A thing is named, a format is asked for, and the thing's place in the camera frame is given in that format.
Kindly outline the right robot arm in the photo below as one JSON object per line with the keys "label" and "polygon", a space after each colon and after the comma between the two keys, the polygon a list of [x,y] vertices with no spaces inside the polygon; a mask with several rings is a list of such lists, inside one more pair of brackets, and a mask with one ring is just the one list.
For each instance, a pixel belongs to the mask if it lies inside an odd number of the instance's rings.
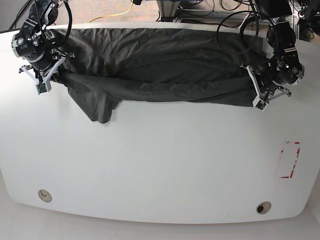
{"label": "right robot arm", "polygon": [[68,26],[66,34],[61,39],[53,37],[47,31],[47,27],[58,17],[59,1],[34,0],[28,18],[11,41],[14,54],[29,63],[28,66],[22,66],[19,72],[29,75],[40,93],[50,90],[50,80],[58,72],[59,66],[67,58],[74,57],[73,53],[66,53],[60,49],[67,42],[73,23],[69,2],[64,0],[63,3],[68,13]]}

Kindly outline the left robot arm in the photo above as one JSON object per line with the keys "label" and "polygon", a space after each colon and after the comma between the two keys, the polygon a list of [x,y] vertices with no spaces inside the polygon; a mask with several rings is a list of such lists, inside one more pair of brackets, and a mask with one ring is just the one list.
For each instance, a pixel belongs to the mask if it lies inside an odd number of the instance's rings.
{"label": "left robot arm", "polygon": [[244,68],[248,71],[255,92],[252,105],[264,111],[270,101],[283,95],[291,96],[286,85],[297,85],[304,77],[305,67],[300,63],[296,49],[296,34],[286,17],[292,10],[286,0],[250,0],[253,17],[247,18],[240,28],[242,43],[245,27],[255,21],[269,21],[266,40],[273,49],[273,56],[254,66]]}

